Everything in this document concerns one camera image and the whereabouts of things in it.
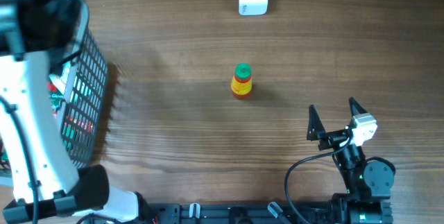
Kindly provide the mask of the green 3M gloves packet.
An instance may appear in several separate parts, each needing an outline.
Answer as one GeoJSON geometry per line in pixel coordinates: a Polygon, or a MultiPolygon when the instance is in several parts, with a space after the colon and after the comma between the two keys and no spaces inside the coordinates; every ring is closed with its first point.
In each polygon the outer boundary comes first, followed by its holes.
{"type": "Polygon", "coordinates": [[[54,119],[62,112],[62,105],[69,99],[76,71],[73,62],[63,64],[55,74],[49,74],[49,98],[54,119]]]}

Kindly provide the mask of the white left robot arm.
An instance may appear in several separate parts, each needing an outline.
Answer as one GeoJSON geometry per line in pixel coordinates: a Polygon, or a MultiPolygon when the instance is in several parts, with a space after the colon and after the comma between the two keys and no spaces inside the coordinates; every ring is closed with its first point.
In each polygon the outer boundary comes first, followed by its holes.
{"type": "Polygon", "coordinates": [[[7,223],[54,216],[137,223],[144,200],[91,165],[108,65],[84,0],[1,0],[1,138],[7,223]]]}

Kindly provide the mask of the red chilli sauce bottle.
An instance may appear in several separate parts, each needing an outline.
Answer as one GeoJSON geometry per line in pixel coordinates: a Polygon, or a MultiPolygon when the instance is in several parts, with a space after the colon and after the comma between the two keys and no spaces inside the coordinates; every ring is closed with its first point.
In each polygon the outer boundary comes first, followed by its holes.
{"type": "Polygon", "coordinates": [[[238,99],[247,98],[253,88],[252,69],[247,63],[239,63],[234,71],[230,89],[234,97],[238,99]]]}

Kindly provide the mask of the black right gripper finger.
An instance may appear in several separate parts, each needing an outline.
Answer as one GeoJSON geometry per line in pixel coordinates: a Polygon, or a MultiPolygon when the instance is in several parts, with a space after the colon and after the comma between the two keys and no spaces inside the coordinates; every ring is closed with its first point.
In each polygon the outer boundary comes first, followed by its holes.
{"type": "Polygon", "coordinates": [[[307,128],[307,140],[316,141],[323,139],[326,134],[322,121],[314,105],[309,106],[309,123],[307,128]]]}
{"type": "Polygon", "coordinates": [[[349,105],[350,105],[350,112],[353,117],[367,113],[367,111],[363,109],[362,106],[360,106],[360,104],[356,101],[354,97],[349,98],[349,105]]]}

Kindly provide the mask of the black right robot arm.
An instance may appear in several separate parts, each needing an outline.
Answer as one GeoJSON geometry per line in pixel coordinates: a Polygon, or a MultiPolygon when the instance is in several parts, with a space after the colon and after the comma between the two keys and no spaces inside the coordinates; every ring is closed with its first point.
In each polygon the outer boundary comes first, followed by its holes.
{"type": "Polygon", "coordinates": [[[395,167],[381,157],[367,158],[362,146],[373,138],[377,120],[349,99],[351,120],[342,130],[328,132],[314,105],[309,106],[307,139],[318,141],[319,150],[333,150],[332,158],[343,178],[346,193],[336,193],[325,204],[324,213],[310,216],[313,223],[393,222],[389,199],[395,179],[395,167]]]}

